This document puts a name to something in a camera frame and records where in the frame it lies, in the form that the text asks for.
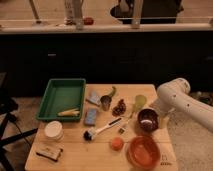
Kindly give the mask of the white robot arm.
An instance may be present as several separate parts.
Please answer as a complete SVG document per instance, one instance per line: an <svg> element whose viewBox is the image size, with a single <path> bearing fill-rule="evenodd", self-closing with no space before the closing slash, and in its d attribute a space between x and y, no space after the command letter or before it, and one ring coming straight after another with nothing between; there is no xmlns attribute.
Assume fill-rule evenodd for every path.
<svg viewBox="0 0 213 171"><path fill-rule="evenodd" d="M190 84L184 78L163 83L157 88L157 99L151 107L161 117L176 109L213 133L213 107L190 97L189 92Z"/></svg>

